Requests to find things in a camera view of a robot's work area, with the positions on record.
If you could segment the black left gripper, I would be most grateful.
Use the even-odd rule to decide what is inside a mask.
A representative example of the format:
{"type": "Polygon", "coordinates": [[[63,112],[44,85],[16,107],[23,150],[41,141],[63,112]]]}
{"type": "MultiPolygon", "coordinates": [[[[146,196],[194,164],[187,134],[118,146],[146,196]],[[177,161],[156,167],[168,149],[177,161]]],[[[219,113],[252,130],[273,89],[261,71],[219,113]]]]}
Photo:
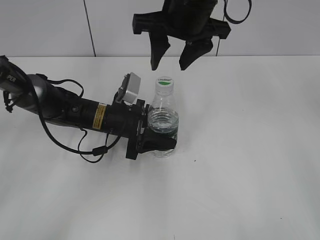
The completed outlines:
{"type": "Polygon", "coordinates": [[[146,115],[149,105],[138,99],[135,104],[128,105],[124,101],[113,102],[106,109],[106,132],[114,136],[127,138],[125,157],[135,160],[139,154],[151,151],[169,151],[176,147],[173,137],[145,129],[146,115]]]}

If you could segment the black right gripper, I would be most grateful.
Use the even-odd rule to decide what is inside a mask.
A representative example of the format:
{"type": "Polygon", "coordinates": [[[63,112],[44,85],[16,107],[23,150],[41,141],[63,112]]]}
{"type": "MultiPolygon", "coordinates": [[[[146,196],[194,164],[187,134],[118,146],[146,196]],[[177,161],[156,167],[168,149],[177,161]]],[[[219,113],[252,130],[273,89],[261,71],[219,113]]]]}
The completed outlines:
{"type": "Polygon", "coordinates": [[[228,37],[229,23],[211,18],[217,3],[216,0],[166,0],[160,11],[133,15],[133,33],[149,33],[152,71],[158,68],[171,46],[168,36],[186,41],[179,58],[182,71],[212,50],[212,37],[228,37]]]}

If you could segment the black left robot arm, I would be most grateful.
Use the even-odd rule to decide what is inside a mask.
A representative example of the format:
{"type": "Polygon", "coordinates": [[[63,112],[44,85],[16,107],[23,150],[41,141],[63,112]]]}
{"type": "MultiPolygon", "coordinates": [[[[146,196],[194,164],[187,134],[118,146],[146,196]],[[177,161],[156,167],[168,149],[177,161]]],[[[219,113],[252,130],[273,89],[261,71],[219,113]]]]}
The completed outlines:
{"type": "Polygon", "coordinates": [[[135,160],[138,154],[173,150],[177,141],[148,126],[150,106],[138,99],[141,78],[135,73],[124,76],[111,104],[86,99],[62,87],[61,80],[50,80],[43,74],[26,74],[6,56],[0,58],[0,89],[5,108],[14,107],[38,115],[52,142],[56,138],[48,124],[114,135],[128,140],[126,157],[135,160]]]}

